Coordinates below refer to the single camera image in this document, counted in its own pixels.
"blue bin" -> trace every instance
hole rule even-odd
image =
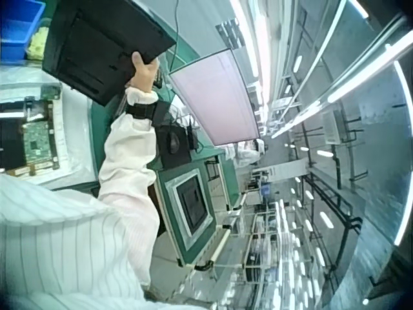
[[[1,62],[20,63],[46,5],[31,0],[0,0]]]

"hand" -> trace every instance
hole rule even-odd
[[[132,62],[134,63],[136,73],[130,80],[129,86],[135,87],[143,92],[151,92],[156,72],[159,68],[159,61],[154,59],[149,65],[146,65],[143,63],[141,54],[134,52],[132,54]]]

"black display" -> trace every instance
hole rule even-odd
[[[190,178],[178,186],[176,190],[189,230],[194,234],[208,216],[198,177]]]
[[[50,24],[43,70],[101,105],[145,63],[175,41],[131,0],[60,0]]]

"lcd panel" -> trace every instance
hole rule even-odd
[[[212,143],[259,138],[247,88],[231,50],[224,50],[171,73],[174,90]]]

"monitor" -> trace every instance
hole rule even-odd
[[[215,146],[259,138],[247,88],[231,50],[199,59],[170,77],[175,92]]]
[[[131,0],[60,0],[50,24],[43,70],[106,105],[145,63],[175,41]]]

